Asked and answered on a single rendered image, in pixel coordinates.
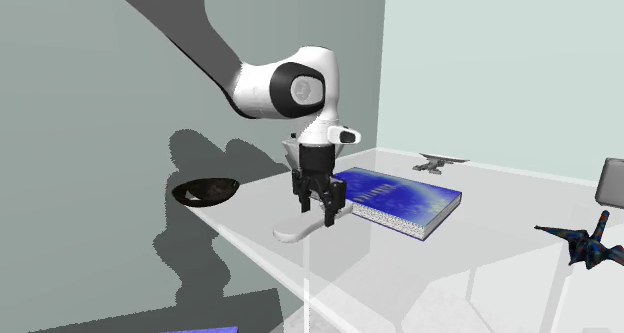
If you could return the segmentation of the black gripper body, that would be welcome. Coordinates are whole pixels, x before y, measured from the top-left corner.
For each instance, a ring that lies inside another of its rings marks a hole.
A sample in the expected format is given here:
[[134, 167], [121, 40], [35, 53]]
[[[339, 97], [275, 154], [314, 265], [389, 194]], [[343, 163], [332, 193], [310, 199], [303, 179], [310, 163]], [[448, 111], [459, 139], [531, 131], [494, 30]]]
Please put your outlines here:
[[291, 152], [292, 185], [295, 194], [340, 194], [342, 181], [334, 177], [336, 151], [333, 145], [295, 144]]

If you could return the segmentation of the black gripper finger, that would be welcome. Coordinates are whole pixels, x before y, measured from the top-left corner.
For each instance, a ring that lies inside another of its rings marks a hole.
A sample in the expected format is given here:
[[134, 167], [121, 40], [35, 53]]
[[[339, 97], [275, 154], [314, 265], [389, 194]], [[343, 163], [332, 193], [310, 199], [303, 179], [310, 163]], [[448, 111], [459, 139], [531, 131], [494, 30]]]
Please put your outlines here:
[[338, 212], [346, 205], [346, 188], [344, 180], [329, 178], [326, 186], [322, 187], [318, 195], [324, 206], [324, 225], [333, 226]]
[[293, 180], [293, 193], [298, 197], [300, 211], [306, 213], [310, 210], [310, 180], [307, 177], [297, 177]]

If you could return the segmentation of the blue book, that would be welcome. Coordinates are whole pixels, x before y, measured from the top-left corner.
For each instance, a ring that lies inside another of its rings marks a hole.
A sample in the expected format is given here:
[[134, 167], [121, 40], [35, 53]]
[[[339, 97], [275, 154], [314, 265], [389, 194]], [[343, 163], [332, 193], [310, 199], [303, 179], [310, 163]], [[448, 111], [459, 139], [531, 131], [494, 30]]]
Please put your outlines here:
[[460, 191], [359, 167], [336, 173], [346, 182], [346, 199], [361, 218], [426, 240], [460, 205]]

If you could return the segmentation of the black bowl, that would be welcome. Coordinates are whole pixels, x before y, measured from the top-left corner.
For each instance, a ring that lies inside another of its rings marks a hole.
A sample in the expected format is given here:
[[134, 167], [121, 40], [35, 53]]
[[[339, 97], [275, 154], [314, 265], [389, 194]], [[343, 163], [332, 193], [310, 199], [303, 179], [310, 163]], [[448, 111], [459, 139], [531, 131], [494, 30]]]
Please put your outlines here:
[[171, 194], [185, 206], [203, 208], [229, 200], [239, 187], [240, 183], [231, 178], [201, 178], [176, 186]]

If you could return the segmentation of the grey bird figure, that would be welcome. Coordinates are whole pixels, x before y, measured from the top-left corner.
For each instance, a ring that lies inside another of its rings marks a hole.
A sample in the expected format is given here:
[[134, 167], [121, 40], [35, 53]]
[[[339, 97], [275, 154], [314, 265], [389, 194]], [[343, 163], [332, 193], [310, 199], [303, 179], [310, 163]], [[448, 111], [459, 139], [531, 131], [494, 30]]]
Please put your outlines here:
[[441, 175], [441, 167], [447, 164], [465, 163], [468, 159], [449, 157], [442, 155], [426, 154], [422, 153], [422, 156], [427, 159], [426, 163], [415, 165], [412, 167], [415, 171], [428, 171], [430, 174]]

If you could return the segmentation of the white table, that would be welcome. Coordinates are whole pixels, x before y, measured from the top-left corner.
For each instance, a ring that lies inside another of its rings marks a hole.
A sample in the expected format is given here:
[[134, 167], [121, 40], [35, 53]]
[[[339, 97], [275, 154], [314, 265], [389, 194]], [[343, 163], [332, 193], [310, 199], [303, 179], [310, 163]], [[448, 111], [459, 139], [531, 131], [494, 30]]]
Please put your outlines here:
[[354, 215], [285, 244], [299, 204], [283, 173], [242, 185], [198, 217], [340, 333], [624, 333], [624, 266], [571, 264], [548, 227], [592, 230], [591, 181], [473, 162], [418, 172], [419, 157], [373, 149], [338, 159], [462, 192], [425, 240]]

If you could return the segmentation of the purple flat object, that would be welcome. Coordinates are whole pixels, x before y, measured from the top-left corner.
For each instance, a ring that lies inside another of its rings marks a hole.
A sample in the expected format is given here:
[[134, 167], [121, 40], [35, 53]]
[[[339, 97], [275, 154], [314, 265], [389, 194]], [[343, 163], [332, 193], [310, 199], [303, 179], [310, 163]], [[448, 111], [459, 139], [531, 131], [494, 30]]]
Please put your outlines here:
[[210, 328], [201, 328], [201, 329], [163, 331], [159, 333], [239, 333], [239, 327], [238, 326], [210, 327]]

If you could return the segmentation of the dark multicoloured paper crane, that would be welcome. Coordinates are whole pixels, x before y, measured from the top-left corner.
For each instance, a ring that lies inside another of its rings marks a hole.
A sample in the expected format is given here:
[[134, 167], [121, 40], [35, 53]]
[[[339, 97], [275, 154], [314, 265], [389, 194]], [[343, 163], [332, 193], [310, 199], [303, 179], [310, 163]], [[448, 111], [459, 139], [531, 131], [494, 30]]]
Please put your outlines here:
[[608, 210], [601, 213], [592, 234], [589, 234], [585, 229], [572, 230], [538, 225], [535, 226], [535, 229], [567, 241], [570, 256], [569, 266], [584, 262], [586, 269], [590, 270], [605, 260], [611, 260], [624, 266], [624, 247], [616, 245], [607, 248], [601, 242], [609, 216]]

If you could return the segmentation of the grey box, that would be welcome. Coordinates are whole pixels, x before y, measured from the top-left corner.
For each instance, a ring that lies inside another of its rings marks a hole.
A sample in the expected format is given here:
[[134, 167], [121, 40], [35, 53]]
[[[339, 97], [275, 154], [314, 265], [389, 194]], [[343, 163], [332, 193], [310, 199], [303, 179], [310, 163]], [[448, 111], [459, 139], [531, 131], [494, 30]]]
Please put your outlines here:
[[603, 206], [624, 209], [624, 159], [605, 159], [595, 200]]

